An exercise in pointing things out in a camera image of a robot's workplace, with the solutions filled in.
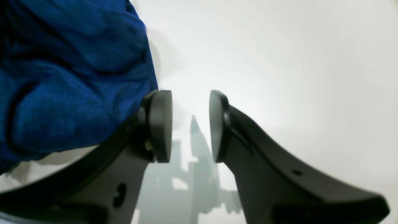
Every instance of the blue fabric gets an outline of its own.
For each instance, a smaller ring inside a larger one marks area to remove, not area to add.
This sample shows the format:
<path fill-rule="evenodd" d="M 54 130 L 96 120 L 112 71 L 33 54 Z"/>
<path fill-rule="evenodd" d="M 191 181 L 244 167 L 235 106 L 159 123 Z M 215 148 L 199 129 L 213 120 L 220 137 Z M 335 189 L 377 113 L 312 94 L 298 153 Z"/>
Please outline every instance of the blue fabric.
<path fill-rule="evenodd" d="M 155 89 L 128 0 L 0 0 L 0 174 L 102 142 Z"/>

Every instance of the black curved arm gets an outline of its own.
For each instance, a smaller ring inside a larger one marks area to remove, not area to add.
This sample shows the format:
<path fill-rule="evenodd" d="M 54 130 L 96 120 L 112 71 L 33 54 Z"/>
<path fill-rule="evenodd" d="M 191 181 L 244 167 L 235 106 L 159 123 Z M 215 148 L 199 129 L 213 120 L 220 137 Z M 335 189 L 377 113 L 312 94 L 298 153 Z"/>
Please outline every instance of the black curved arm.
<path fill-rule="evenodd" d="M 0 194 L 0 223 L 130 224 L 148 163 L 170 161 L 171 133 L 171 92 L 153 91 L 81 160 Z"/>
<path fill-rule="evenodd" d="M 234 173 L 248 224 L 376 224 L 389 214 L 383 196 L 300 161 L 213 90 L 213 156 Z"/>

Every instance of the mounting hole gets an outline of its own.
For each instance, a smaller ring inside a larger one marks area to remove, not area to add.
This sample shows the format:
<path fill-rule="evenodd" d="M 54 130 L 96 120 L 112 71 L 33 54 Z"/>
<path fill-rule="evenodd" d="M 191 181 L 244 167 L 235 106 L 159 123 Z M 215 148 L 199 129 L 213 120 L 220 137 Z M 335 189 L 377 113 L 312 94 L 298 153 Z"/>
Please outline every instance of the mounting hole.
<path fill-rule="evenodd" d="M 296 169 L 292 170 L 292 173 L 294 173 L 297 176 L 302 176 L 302 172 L 300 172 L 300 171 L 298 171 Z"/>
<path fill-rule="evenodd" d="M 124 199 L 126 197 L 127 186 L 126 184 L 120 184 L 115 193 L 113 194 L 113 207 L 120 208 L 123 205 Z"/>

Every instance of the white background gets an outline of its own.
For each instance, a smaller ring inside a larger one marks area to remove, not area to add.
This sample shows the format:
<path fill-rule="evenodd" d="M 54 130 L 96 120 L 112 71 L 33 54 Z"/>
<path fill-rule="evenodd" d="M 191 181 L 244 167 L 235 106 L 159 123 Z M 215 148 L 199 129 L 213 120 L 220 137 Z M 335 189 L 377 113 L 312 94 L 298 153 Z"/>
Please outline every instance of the white background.
<path fill-rule="evenodd" d="M 382 224 L 398 223 L 398 1 L 132 3 L 174 104 L 172 161 L 149 165 L 132 223 L 245 223 L 234 176 L 211 155 L 212 89 L 304 162 L 382 193 Z M 23 166 L 43 175 L 64 162 L 52 159 Z"/>

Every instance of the black mount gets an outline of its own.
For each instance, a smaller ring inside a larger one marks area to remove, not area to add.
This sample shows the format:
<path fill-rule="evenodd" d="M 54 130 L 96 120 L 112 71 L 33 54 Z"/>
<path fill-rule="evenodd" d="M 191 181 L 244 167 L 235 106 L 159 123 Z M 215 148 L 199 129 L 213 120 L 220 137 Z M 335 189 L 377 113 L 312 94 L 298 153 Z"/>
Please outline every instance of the black mount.
<path fill-rule="evenodd" d="M 357 189 L 300 161 L 213 90 L 213 156 L 234 173 L 248 224 L 376 224 L 383 196 Z"/>
<path fill-rule="evenodd" d="M 171 137 L 172 94 L 155 90 L 91 153 L 0 194 L 0 223 L 130 224 L 146 167 L 170 161 Z"/>

